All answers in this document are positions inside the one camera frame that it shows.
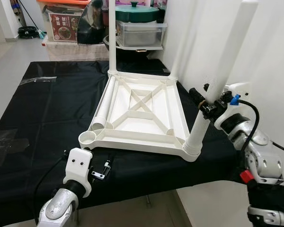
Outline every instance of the white post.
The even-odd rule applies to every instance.
[[[117,73],[115,55],[115,0],[109,0],[109,70],[108,74]]]
[[[216,75],[210,83],[206,93],[205,98],[210,104],[214,103],[214,101],[220,97],[223,88],[226,85],[232,67],[245,39],[249,25],[256,12],[257,5],[257,0],[243,0],[240,4],[239,11],[220,58]],[[196,159],[201,153],[202,140],[207,131],[208,125],[209,120],[205,120],[203,118],[203,114],[199,111],[193,125],[193,129],[183,145],[183,149],[187,153],[195,155]]]
[[[196,0],[192,1],[193,3],[191,6],[188,6],[193,9],[191,12],[188,23],[186,25],[186,29],[184,30],[184,33],[182,34],[182,37],[180,38],[179,47],[177,49],[177,53],[175,56],[175,61],[173,63],[169,78],[177,80],[179,77],[179,69],[181,66],[181,63],[184,61],[184,53],[186,52],[186,48],[190,46],[190,44],[193,42],[193,39],[195,37],[201,15],[204,10],[204,6],[206,4],[206,0]]]

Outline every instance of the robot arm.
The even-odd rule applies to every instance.
[[[88,181],[92,169],[92,153],[74,148],[70,151],[63,180],[64,185],[55,196],[41,208],[37,227],[64,227],[71,221],[71,214],[78,208],[79,201],[88,197],[91,185]],[[106,161],[103,173],[91,171],[94,179],[103,180],[110,171],[110,161]]]
[[[257,227],[284,227],[283,167],[280,157],[273,152],[272,141],[260,130],[252,132],[255,123],[250,119],[229,111],[233,108],[229,103],[239,104],[239,96],[233,98],[227,91],[210,105],[196,89],[190,89],[189,93],[204,118],[214,123],[217,129],[222,129],[235,149],[242,151],[244,164],[240,177],[248,187],[249,220]]]

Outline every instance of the plastic container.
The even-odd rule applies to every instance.
[[[37,0],[37,2],[42,13],[48,40],[75,42],[77,38],[76,26],[74,26],[72,22],[69,26],[63,26],[61,17],[65,15],[72,21],[79,21],[84,8],[87,6],[87,4],[89,4],[90,0]],[[52,25],[51,19],[54,16],[60,17],[60,25],[58,24],[57,26],[61,27],[55,27]],[[64,33],[64,36],[63,34],[58,35],[57,32],[55,32],[57,29],[60,29],[60,33]]]
[[[124,23],[117,21],[117,43],[124,48],[137,47],[149,49],[150,47],[162,48],[162,38],[167,24],[149,23]]]
[[[107,61],[109,51],[104,44],[77,45],[75,42],[51,42],[45,36],[42,46],[50,61]]]

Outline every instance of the table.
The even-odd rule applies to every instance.
[[[153,75],[164,73],[159,60],[118,62],[118,70]],[[19,86],[0,120],[0,226],[29,220],[32,195],[40,177],[65,149],[79,147],[78,135],[94,115],[107,82],[108,61],[32,62],[23,79],[56,77],[55,82]],[[177,84],[189,130],[197,109],[189,94]],[[226,135],[210,126],[200,157],[188,163],[180,157],[96,148],[94,170],[112,159],[112,170],[95,182],[80,208],[122,201],[146,194],[229,180],[236,151]],[[37,209],[62,184],[66,162],[61,162],[40,185]]]

